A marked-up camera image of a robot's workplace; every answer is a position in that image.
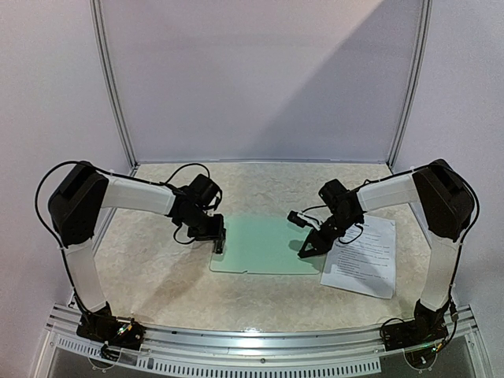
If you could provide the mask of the green translucent plastic folder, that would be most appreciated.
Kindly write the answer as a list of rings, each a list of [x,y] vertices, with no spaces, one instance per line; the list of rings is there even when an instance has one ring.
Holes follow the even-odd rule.
[[[308,230],[284,217],[233,215],[225,219],[224,225],[224,249],[221,254],[212,255],[212,272],[317,275],[324,267],[324,256],[298,256]]]

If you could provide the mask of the printed paper sheet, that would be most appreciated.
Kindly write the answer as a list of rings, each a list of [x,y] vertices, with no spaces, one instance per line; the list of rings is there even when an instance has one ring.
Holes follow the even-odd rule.
[[[366,215],[363,225],[349,228],[327,253],[321,285],[390,299],[395,293],[395,256],[395,222]]]

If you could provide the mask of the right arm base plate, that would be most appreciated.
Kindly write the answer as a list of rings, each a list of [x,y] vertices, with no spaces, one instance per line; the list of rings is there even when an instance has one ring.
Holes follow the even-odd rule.
[[[432,353],[439,353],[454,338],[458,329],[458,321],[451,324],[453,329],[448,332],[447,324],[442,321],[424,334],[416,321],[404,321],[400,318],[391,318],[380,326],[380,338],[385,350],[399,350],[416,347],[427,348]]]

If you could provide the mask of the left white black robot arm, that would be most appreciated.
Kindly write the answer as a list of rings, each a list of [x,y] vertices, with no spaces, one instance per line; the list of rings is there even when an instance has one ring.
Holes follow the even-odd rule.
[[[217,213],[221,188],[208,173],[190,183],[175,186],[171,180],[149,181],[107,172],[89,161],[70,161],[70,171],[48,200],[51,231],[61,244],[62,254],[78,308],[91,315],[87,330],[101,342],[117,335],[117,325],[104,313],[107,301],[98,278],[94,238],[104,209],[129,209],[167,217],[176,227],[187,229],[190,243],[211,242],[220,254],[226,229]]]

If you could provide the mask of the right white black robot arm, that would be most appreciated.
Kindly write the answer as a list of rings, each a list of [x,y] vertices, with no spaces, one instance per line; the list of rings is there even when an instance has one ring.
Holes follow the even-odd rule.
[[[298,256],[311,258],[330,251],[334,242],[355,225],[362,226],[371,211],[417,202],[421,205],[431,240],[428,275],[407,327],[413,343],[424,343],[436,333],[451,297],[465,233],[476,216],[476,196],[470,186],[443,159],[354,189],[339,180],[328,181],[318,192],[330,215],[312,220],[303,211],[291,211],[287,219],[310,229]]]

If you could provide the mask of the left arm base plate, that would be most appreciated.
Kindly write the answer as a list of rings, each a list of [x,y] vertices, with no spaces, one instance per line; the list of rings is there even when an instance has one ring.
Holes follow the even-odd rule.
[[[121,320],[111,315],[83,315],[76,334],[84,339],[130,350],[139,350],[146,328],[133,318]]]

